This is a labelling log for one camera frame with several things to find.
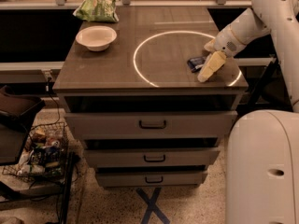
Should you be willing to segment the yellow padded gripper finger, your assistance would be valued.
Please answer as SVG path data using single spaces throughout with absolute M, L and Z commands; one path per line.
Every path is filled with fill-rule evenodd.
M 214 44 L 215 44 L 215 40 L 212 39 L 204 45 L 204 49 L 210 53 L 213 53 L 216 51 L 214 48 Z
M 226 62 L 226 54 L 222 51 L 215 51 L 210 53 L 204 66 L 201 68 L 198 80 L 200 82 L 208 81 Z

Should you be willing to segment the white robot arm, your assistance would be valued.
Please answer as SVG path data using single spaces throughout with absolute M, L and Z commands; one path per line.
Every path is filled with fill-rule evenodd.
M 271 35 L 292 111 L 253 111 L 227 145 L 225 224 L 299 224 L 298 0 L 251 0 L 251 7 L 205 44 L 206 81 L 251 41 Z

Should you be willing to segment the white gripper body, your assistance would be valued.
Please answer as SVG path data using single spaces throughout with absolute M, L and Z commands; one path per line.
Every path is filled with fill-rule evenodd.
M 224 52 L 227 57 L 234 57 L 246 46 L 235 36 L 231 26 L 227 25 L 217 34 L 213 47 L 216 51 Z

